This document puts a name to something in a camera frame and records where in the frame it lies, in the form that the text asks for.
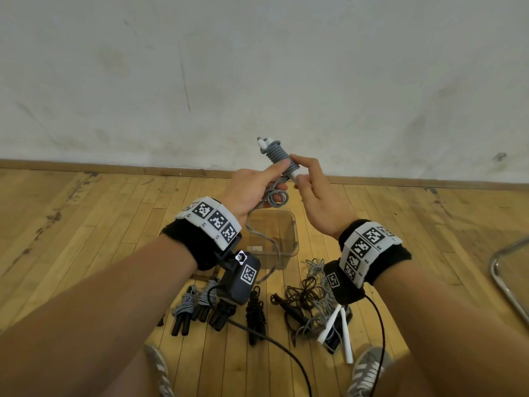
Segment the wooden baseboard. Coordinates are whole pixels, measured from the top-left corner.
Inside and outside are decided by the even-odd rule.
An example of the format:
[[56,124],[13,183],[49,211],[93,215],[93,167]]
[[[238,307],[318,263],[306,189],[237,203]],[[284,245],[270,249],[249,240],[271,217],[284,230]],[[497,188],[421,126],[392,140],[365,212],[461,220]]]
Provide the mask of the wooden baseboard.
[[[56,161],[10,160],[0,159],[0,168],[52,170],[52,171],[93,171],[97,173],[118,174],[147,174],[176,177],[213,177],[231,178],[233,171],[205,170],[193,168],[165,168],[118,166],[89,163],[66,163]],[[452,181],[440,179],[417,178],[382,178],[382,177],[340,177],[328,176],[334,184],[354,185],[383,185],[421,188],[463,188],[463,189],[492,189],[502,191],[529,191],[529,184],[493,183],[487,181]]]

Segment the wall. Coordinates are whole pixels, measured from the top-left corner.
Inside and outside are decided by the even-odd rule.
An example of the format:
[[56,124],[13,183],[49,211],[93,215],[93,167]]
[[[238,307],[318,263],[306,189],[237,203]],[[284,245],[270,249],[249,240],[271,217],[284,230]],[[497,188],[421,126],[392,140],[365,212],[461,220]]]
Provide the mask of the wall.
[[529,182],[529,0],[0,0],[0,157]]

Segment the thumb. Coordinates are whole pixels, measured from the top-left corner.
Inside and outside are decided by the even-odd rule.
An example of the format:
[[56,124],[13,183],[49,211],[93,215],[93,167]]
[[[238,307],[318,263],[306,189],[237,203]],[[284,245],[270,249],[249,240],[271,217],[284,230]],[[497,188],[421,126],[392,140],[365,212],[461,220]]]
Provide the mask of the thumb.
[[275,178],[281,176],[287,168],[290,166],[290,159],[278,161],[276,164],[271,165],[265,171],[262,172],[262,178],[264,183],[268,184]]
[[312,185],[308,179],[308,175],[300,174],[296,177],[296,185],[299,189],[299,193],[301,194],[301,199],[305,204],[316,200],[316,196],[312,192]]

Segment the sneaker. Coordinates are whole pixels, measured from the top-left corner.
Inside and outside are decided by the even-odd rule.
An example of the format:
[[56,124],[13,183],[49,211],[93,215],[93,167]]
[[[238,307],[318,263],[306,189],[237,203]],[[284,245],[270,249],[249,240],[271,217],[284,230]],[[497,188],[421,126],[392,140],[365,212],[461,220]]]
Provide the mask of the sneaker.
[[[360,355],[353,367],[353,384],[347,390],[347,397],[368,397],[377,377],[377,370],[382,357],[382,348],[370,347]],[[380,368],[380,376],[393,360],[387,352]]]
[[147,357],[156,365],[156,370],[160,374],[160,381],[158,384],[158,390],[160,391],[160,397],[175,397],[172,392],[171,384],[169,383],[167,363],[163,358],[162,352],[155,346],[145,344],[143,346]]

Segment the hardwood floor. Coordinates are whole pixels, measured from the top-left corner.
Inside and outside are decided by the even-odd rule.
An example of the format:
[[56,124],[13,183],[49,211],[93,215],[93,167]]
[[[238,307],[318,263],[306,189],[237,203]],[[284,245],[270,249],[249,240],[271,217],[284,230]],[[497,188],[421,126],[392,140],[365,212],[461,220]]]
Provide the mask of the hardwood floor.
[[[0,331],[49,298],[154,239],[175,213],[200,196],[218,196],[228,180],[107,173],[0,169]],[[333,185],[361,218],[379,221],[404,240],[414,259],[451,285],[460,298],[490,311],[509,326],[529,331],[491,280],[488,260],[497,249],[529,232],[529,192]],[[282,309],[269,301],[285,285],[306,277],[306,259],[338,258],[338,244],[308,222],[299,194],[284,207],[297,221],[299,253],[262,285],[268,334],[305,366],[314,396],[344,395],[350,367],[341,352],[328,354],[315,340],[292,346]],[[505,276],[529,306],[529,250],[505,260]],[[174,300],[181,300],[189,280]],[[406,343],[373,287],[366,292],[380,309],[393,356]],[[357,353],[381,344],[378,317],[367,301],[352,305],[349,325]],[[236,321],[245,323],[244,309]],[[306,385],[285,353],[268,343],[248,347],[246,334],[231,325],[216,332],[194,322],[187,337],[170,335],[173,318],[153,330],[169,377],[182,396],[304,396]]]

